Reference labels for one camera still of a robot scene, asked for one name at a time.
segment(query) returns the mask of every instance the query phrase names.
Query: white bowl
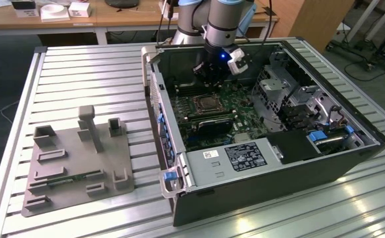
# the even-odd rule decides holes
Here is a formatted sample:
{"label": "white bowl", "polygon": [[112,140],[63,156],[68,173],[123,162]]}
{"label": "white bowl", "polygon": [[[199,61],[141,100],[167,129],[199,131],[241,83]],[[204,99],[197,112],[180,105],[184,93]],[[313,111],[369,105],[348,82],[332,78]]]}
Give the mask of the white bowl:
{"label": "white bowl", "polygon": [[62,12],[64,9],[66,7],[59,4],[48,4],[44,7],[42,7],[42,12],[54,14]]}

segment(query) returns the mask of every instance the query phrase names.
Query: psu label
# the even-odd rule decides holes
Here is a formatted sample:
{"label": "psu label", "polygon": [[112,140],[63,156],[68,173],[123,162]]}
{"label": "psu label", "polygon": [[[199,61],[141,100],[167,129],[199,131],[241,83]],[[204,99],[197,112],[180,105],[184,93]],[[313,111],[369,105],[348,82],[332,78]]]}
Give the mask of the psu label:
{"label": "psu label", "polygon": [[225,152],[237,172],[268,164],[255,142],[227,147]]}

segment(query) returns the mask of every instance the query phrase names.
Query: sticker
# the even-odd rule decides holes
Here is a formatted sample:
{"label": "sticker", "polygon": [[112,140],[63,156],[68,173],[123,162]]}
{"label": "sticker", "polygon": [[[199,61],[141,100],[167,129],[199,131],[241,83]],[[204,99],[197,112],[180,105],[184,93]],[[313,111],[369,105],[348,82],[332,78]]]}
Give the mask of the sticker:
{"label": "sticker", "polygon": [[219,153],[217,153],[217,150],[212,150],[212,151],[205,151],[203,155],[205,159],[209,159],[209,158],[217,157]]}
{"label": "sticker", "polygon": [[268,164],[255,142],[227,147],[225,152],[237,172]]}
{"label": "sticker", "polygon": [[74,26],[92,26],[92,23],[74,23]]}

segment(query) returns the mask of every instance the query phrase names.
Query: paper sheet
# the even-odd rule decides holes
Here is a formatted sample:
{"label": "paper sheet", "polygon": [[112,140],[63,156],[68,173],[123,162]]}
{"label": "paper sheet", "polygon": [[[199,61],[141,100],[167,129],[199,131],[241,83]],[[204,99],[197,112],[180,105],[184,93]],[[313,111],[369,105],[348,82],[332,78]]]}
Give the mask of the paper sheet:
{"label": "paper sheet", "polygon": [[0,6],[10,6],[10,5],[12,5],[10,0],[0,0]]}

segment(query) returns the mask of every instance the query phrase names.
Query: small green circuit board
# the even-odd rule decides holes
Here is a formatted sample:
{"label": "small green circuit board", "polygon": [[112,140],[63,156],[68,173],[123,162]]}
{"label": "small green circuit board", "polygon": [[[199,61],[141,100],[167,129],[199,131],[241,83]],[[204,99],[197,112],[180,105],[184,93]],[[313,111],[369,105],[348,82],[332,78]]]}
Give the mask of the small green circuit board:
{"label": "small green circuit board", "polygon": [[[225,82],[219,93],[171,99],[188,152],[232,144],[236,142],[237,134],[249,137],[249,140],[267,134],[268,129],[260,121],[248,95],[251,95],[249,88]],[[233,119],[235,124],[229,133],[216,137],[197,137],[199,123],[220,119]]]}

